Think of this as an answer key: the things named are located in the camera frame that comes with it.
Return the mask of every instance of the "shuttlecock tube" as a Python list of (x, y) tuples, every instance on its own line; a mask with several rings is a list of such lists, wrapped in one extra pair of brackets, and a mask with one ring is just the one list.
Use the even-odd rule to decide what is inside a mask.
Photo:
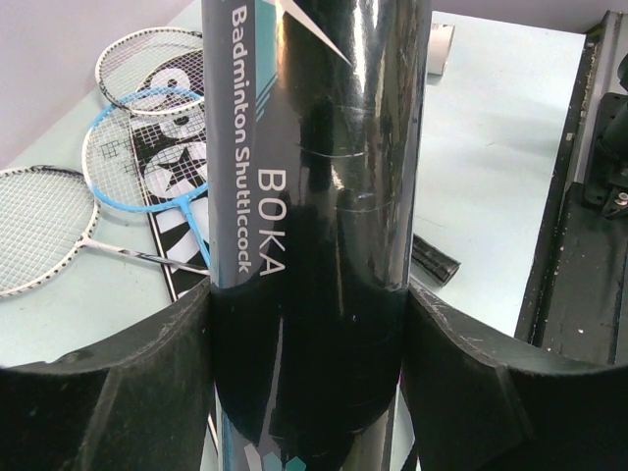
[(429, 2), (203, 7), (221, 469), (388, 469)]

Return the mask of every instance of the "badminton racket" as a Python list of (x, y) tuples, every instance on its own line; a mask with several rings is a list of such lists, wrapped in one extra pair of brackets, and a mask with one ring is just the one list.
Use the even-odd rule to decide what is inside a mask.
[[(166, 94), (182, 102), (199, 96), (178, 88), (149, 88), (123, 101), (159, 100)], [(192, 200), (207, 190), (205, 148), (202, 105), (159, 121), (131, 118), (124, 109), (110, 105), (87, 132), (81, 162), (87, 185), (108, 206), (146, 213), (181, 209), (209, 267), (209, 250), (190, 208)]]
[(84, 247), (207, 276), (207, 270), (91, 238), (99, 206), (80, 172), (52, 166), (0, 172), (0, 297), (57, 275)]
[[(204, 98), (196, 95), (194, 100), (185, 102), (170, 100), (167, 94), (133, 101), (125, 98), (136, 92), (147, 77), (150, 88), (190, 89), (194, 82), (202, 81), (203, 70), (185, 64), (197, 64), (195, 56), (202, 54), (202, 47), (202, 34), (197, 31), (178, 27), (142, 29), (119, 39), (102, 52), (96, 62), (96, 81), (112, 104), (134, 115), (150, 118), (183, 113), (202, 104)], [(181, 69), (193, 70), (193, 77), (189, 73), (173, 76), (172, 69), (162, 71), (164, 64), (173, 62)]]

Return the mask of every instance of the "metal screw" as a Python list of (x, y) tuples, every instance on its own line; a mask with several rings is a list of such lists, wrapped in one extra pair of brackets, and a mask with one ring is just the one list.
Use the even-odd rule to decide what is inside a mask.
[(617, 199), (615, 199), (615, 204), (618, 206), (628, 206), (628, 193), (619, 193)]

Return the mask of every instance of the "racket shaft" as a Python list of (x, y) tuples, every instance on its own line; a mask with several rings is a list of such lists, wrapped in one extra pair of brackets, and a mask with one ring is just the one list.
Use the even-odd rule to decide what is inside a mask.
[(129, 250), (127, 248), (117, 247), (115, 245), (110, 245), (108, 243), (99, 242), (93, 240), (91, 238), (86, 238), (83, 240), (83, 246), (99, 248), (101, 250), (105, 250), (111, 253), (118, 253), (120, 255), (124, 255), (129, 258), (136, 258), (139, 260), (145, 260), (147, 262), (159, 263), (160, 265), (168, 265), (169, 267), (178, 268), (180, 270), (186, 270), (188, 272), (197, 273), (203, 276), (209, 276), (209, 271), (204, 270), (195, 265), (190, 265), (188, 263), (179, 262), (177, 260), (171, 260), (169, 258), (158, 257), (157, 255), (151, 255), (149, 253), (138, 252), (136, 250)]
[(205, 264), (208, 267), (211, 267), (209, 250), (207, 250), (207, 245), (205, 245), (205, 239), (203, 238), (203, 235), (200, 233), (200, 229), (198, 228), (198, 225), (196, 224), (196, 220), (194, 219), (194, 216), (192, 215), (191, 208), (189, 207), (189, 205), (186, 205), (186, 206), (182, 206), (181, 209), (183, 211), (183, 214), (185, 215), (185, 219), (187, 220), (187, 224), (189, 225), (189, 228), (194, 234), (196, 243), (198, 243), (198, 248), (200, 249), (200, 254), (203, 256), (203, 260), (205, 261)]
[(412, 260), (442, 286), (449, 283), (460, 268), (460, 262), (442, 253), (418, 235), (412, 238)]

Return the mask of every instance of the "logo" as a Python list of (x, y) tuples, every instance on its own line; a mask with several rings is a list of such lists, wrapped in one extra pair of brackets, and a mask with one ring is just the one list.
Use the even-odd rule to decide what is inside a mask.
[(305, 463), (299, 458), (291, 459), (286, 463), (286, 467), (282, 468), (282, 461), (273, 452), (268, 453), (262, 459), (253, 445), (247, 445), (244, 448), (244, 454), (246, 454), (249, 471), (305, 471)]
[(297, 20), (299, 23), (304, 25), (312, 34), (318, 37), (321, 41), (323, 41), (327, 47), (332, 49), (336, 54), (338, 54), (345, 62), (350, 66), (351, 63), (349, 60), (340, 52), (338, 47), (334, 44), (334, 42), (316, 25), (312, 19), (310, 19), (301, 7), (294, 3), (294, 0), (264, 0), (266, 3), (270, 3), (271, 5), (279, 6), (288, 13), (291, 17)]
[(204, 142), (168, 147), (157, 153), (146, 166), (146, 187), (164, 199), (187, 194), (207, 181), (206, 162)]

